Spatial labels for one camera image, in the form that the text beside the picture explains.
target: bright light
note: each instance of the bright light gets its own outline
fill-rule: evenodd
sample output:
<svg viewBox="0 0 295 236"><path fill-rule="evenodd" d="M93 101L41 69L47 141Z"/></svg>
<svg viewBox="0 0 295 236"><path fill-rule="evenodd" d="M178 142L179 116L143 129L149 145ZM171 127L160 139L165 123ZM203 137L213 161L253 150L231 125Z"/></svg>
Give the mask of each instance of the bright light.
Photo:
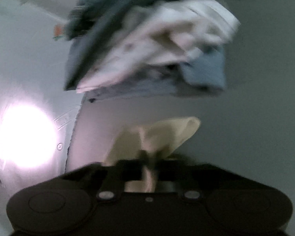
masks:
<svg viewBox="0 0 295 236"><path fill-rule="evenodd" d="M47 163L57 141L53 122L40 109L28 105L9 107L0 123L0 158L19 167Z"/></svg>

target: white cloth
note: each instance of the white cloth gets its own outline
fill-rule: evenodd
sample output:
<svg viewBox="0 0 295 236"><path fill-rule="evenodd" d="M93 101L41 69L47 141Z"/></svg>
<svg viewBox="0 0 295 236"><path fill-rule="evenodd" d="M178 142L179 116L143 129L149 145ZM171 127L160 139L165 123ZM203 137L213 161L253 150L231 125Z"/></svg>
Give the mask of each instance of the white cloth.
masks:
<svg viewBox="0 0 295 236"><path fill-rule="evenodd" d="M215 0L133 8L124 18L122 30L110 40L112 48L95 62L77 92L117 84L146 65L188 62L200 56L205 46L231 41L238 25L235 16Z"/></svg>
<svg viewBox="0 0 295 236"><path fill-rule="evenodd" d="M113 166L118 160L137 159L141 150L147 152L149 162L155 162L156 156L159 159L164 159L191 138L200 124L198 118L186 117L126 128L116 138L103 164ZM125 191L154 192L156 182L155 172L144 167L142 180L127 182Z"/></svg>

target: blue cloth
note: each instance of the blue cloth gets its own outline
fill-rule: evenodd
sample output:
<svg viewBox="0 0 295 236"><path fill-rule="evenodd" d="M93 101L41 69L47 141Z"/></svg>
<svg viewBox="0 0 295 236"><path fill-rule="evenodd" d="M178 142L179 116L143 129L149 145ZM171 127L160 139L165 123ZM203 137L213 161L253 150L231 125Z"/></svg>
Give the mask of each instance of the blue cloth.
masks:
<svg viewBox="0 0 295 236"><path fill-rule="evenodd" d="M216 95L226 89L224 65L224 48L210 48L189 63L145 67L119 84L90 91L87 98Z"/></svg>

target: gray wall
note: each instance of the gray wall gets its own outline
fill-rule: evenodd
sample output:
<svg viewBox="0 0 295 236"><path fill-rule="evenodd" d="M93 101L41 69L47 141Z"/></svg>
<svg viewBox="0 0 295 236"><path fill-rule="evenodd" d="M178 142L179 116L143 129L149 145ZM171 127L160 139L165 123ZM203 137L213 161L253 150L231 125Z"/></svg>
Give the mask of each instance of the gray wall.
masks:
<svg viewBox="0 0 295 236"><path fill-rule="evenodd" d="M229 90L85 103L67 169L102 161L124 125L197 116L201 128L179 151L282 190L294 204L287 232L295 236L295 0L227 2L241 22L227 47Z"/></svg>

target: screw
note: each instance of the screw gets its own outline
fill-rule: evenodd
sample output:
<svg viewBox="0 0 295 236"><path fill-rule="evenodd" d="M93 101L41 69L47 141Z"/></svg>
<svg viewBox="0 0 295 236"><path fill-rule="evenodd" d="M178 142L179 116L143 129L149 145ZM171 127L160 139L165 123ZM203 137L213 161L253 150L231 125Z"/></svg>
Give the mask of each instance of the screw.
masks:
<svg viewBox="0 0 295 236"><path fill-rule="evenodd" d="M197 191L188 191L184 195L187 199L198 199L200 197L200 193Z"/></svg>
<svg viewBox="0 0 295 236"><path fill-rule="evenodd" d="M147 198L145 199L145 201L146 201L146 202L153 202L153 201L154 201L154 199L153 199L153 198L151 198L151 197L147 197Z"/></svg>
<svg viewBox="0 0 295 236"><path fill-rule="evenodd" d="M58 151L61 151L62 150L62 143L60 143L60 144L57 145L57 149L58 149Z"/></svg>
<svg viewBox="0 0 295 236"><path fill-rule="evenodd" d="M98 197L100 199L103 199L103 200L110 200L112 199L113 197L115 197L114 193L113 192L110 192L110 191L105 191L105 192L100 192L98 194Z"/></svg>

